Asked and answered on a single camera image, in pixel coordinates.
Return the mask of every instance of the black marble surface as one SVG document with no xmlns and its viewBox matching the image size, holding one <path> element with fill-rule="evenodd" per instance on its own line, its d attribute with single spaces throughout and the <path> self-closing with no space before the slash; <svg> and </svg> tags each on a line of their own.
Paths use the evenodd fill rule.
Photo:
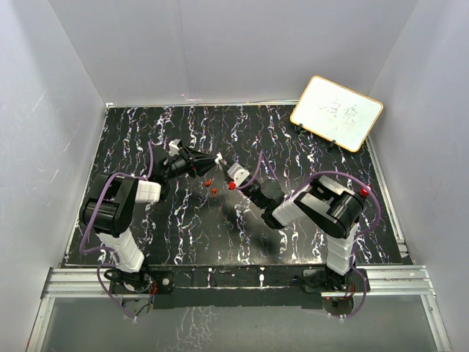
<svg viewBox="0 0 469 352">
<path fill-rule="evenodd" d="M 197 150 L 221 152 L 254 170 L 263 149 L 275 167 L 285 192 L 295 189 L 311 172 L 337 170 L 361 179 L 377 192 L 383 218 L 374 233 L 359 240 L 358 262 L 401 263 L 383 196 L 366 146 L 357 153 L 305 132 L 295 134 L 289 121 L 294 106 L 210 106 L 110 109 L 90 180 L 97 172 L 145 175 L 153 143 L 156 159 L 166 155 L 168 143 L 181 139 Z M 265 164 L 260 179 L 271 177 Z M 207 188 L 204 182 L 213 179 Z M 215 197 L 212 188 L 217 188 Z M 131 230 L 150 265 L 266 265 L 325 263 L 325 235 L 308 219 L 283 230 L 271 230 L 261 211 L 238 191 L 230 191 L 222 172 L 171 181 L 164 203 L 137 204 Z M 369 203 L 360 227 L 374 220 Z M 84 226 L 77 224 L 62 265 L 97 265 L 108 254 L 78 253 Z M 88 247 L 100 245 L 92 235 Z"/>
</svg>

